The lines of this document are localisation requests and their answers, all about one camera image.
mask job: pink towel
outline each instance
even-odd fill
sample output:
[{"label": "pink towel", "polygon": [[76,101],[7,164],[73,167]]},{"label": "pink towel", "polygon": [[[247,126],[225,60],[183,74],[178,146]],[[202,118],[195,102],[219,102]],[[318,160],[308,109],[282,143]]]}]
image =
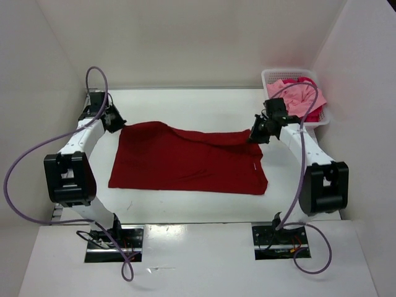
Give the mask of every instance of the pink towel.
[{"label": "pink towel", "polygon": [[[268,96],[271,98],[279,90],[290,84],[291,83],[285,84],[282,79],[277,80],[273,84],[267,84]],[[314,111],[327,103],[326,99],[323,97],[322,91],[319,89],[318,91],[319,96],[311,111]],[[315,90],[308,85],[295,85],[294,87],[284,90],[281,94],[277,95],[277,97],[283,98],[289,115],[296,115],[299,118],[302,118],[312,104],[312,101],[315,99]]]}]

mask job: purple cable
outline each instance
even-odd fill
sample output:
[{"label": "purple cable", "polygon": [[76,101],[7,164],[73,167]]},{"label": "purple cable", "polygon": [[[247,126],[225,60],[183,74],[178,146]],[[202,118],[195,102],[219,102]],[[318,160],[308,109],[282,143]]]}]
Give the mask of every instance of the purple cable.
[{"label": "purple cable", "polygon": [[[48,140],[46,140],[46,141],[44,141],[44,142],[41,142],[41,143],[35,145],[34,147],[28,149],[26,152],[22,153],[22,154],[12,163],[12,165],[11,165],[10,168],[8,169],[8,171],[7,171],[7,173],[6,173],[6,176],[4,177],[4,183],[3,183],[3,187],[2,187],[2,188],[3,188],[3,192],[4,192],[4,197],[6,198],[6,201],[7,201],[8,205],[9,205],[9,207],[10,207],[17,215],[19,215],[21,218],[24,218],[25,220],[30,221],[30,222],[32,222],[32,223],[37,223],[37,224],[42,224],[42,225],[62,225],[62,224],[65,224],[65,223],[81,223],[81,222],[87,222],[87,223],[94,223],[94,224],[96,224],[96,226],[98,226],[98,227],[104,232],[104,234],[110,239],[110,241],[111,241],[111,242],[114,244],[114,246],[119,250],[120,254],[121,254],[122,257],[124,258],[125,261],[124,261],[123,266],[122,266],[121,275],[123,276],[123,279],[124,279],[125,281],[131,282],[131,281],[134,279],[134,270],[133,270],[133,268],[132,268],[132,264],[131,264],[130,259],[125,255],[125,253],[123,252],[123,250],[121,249],[121,247],[118,245],[118,243],[114,240],[114,238],[113,238],[113,237],[107,232],[107,230],[106,230],[103,226],[101,226],[99,223],[97,223],[97,222],[95,222],[95,221],[93,221],[93,220],[84,219],[84,218],[82,218],[82,219],[76,219],[76,220],[58,221],[58,222],[36,220],[36,219],[34,219],[34,218],[28,217],[27,215],[25,215],[24,213],[22,213],[21,211],[19,211],[19,210],[15,207],[15,205],[12,203],[11,198],[10,198],[10,195],[9,195],[9,193],[8,193],[8,181],[9,181],[9,179],[10,179],[10,175],[11,175],[12,171],[13,171],[14,168],[17,166],[17,164],[18,164],[23,158],[25,158],[29,153],[32,153],[34,150],[36,150],[36,149],[38,149],[38,148],[40,148],[40,147],[42,147],[42,146],[44,146],[44,145],[46,145],[46,144],[49,144],[49,143],[54,142],[54,141],[56,141],[56,140],[59,140],[59,139],[61,139],[61,138],[63,138],[63,137],[66,137],[66,136],[69,136],[69,135],[73,135],[73,134],[75,134],[75,133],[78,133],[78,132],[84,130],[85,128],[91,126],[96,120],[100,119],[100,117],[102,116],[102,114],[103,114],[103,112],[104,112],[104,110],[105,110],[105,108],[106,108],[106,103],[107,103],[107,101],[108,101],[108,82],[107,82],[107,78],[106,78],[105,73],[104,73],[99,67],[96,67],[96,66],[89,67],[88,70],[87,70],[87,74],[85,75],[85,86],[86,86],[86,88],[87,88],[87,92],[88,92],[88,93],[89,93],[88,77],[89,77],[89,73],[90,73],[91,70],[93,70],[93,69],[96,69],[97,71],[99,71],[100,74],[103,76],[103,80],[105,81],[105,99],[103,100],[103,104],[102,104],[102,106],[100,107],[100,110],[99,110],[99,112],[97,113],[97,115],[96,115],[89,123],[87,123],[86,125],[84,125],[84,126],[78,128],[78,129],[76,129],[76,130],[74,130],[74,131],[71,131],[71,132],[62,134],[62,135],[60,135],[60,136],[56,136],[56,137],[53,137],[53,138],[51,138],[51,139],[48,139]],[[130,278],[127,278],[127,277],[124,275],[124,267],[125,267],[125,264],[128,265],[129,270],[131,271],[131,277],[130,277]]]},{"label": "purple cable", "polygon": [[286,212],[285,217],[283,217],[283,220],[279,223],[279,225],[275,228],[275,230],[280,230],[280,229],[282,229],[285,226],[299,225],[299,226],[311,227],[311,228],[313,228],[313,229],[315,229],[316,231],[319,232],[319,234],[323,237],[323,239],[326,242],[326,245],[327,245],[327,247],[329,249],[329,260],[327,261],[326,265],[322,269],[320,269],[318,271],[308,271],[308,270],[305,270],[301,266],[298,265],[296,257],[297,257],[299,252],[303,251],[306,248],[298,249],[295,252],[294,256],[293,256],[293,260],[294,260],[294,262],[295,262],[295,264],[296,264],[298,269],[300,269],[302,272],[305,272],[307,274],[314,275],[314,274],[322,273],[323,271],[325,271],[330,266],[330,263],[332,261],[333,255],[332,255],[332,248],[330,246],[329,240],[326,238],[325,234],[323,234],[323,232],[321,232],[321,230],[318,229],[318,227],[315,227],[315,226],[307,224],[307,223],[285,223],[285,222],[290,217],[291,212],[293,211],[294,207],[296,206],[298,198],[299,198],[299,195],[301,194],[301,190],[303,188],[303,181],[304,181],[304,174],[305,174],[305,161],[306,161],[305,160],[305,158],[306,158],[306,156],[305,156],[306,150],[305,150],[305,140],[304,140],[303,128],[304,128],[304,122],[305,122],[308,114],[311,112],[312,108],[314,107],[314,105],[315,105],[315,103],[317,101],[317,98],[319,96],[319,91],[318,91],[318,89],[317,89],[317,87],[315,85],[313,85],[313,84],[311,84],[309,82],[296,82],[296,83],[288,85],[288,86],[282,88],[281,90],[279,90],[277,93],[275,93],[273,96],[271,96],[271,99],[272,98],[276,98],[276,96],[281,94],[284,90],[286,90],[286,89],[288,89],[290,87],[294,87],[295,85],[308,85],[308,86],[314,88],[314,90],[315,90],[315,98],[314,98],[314,101],[312,101],[311,105],[309,106],[308,110],[305,112],[303,118],[301,119],[300,125],[299,125],[299,128],[300,128],[300,132],[299,133],[300,133],[300,136],[301,136],[301,171],[300,171],[300,176],[299,176],[299,182],[298,182],[296,195],[295,195],[295,198],[293,199],[288,211]]}]

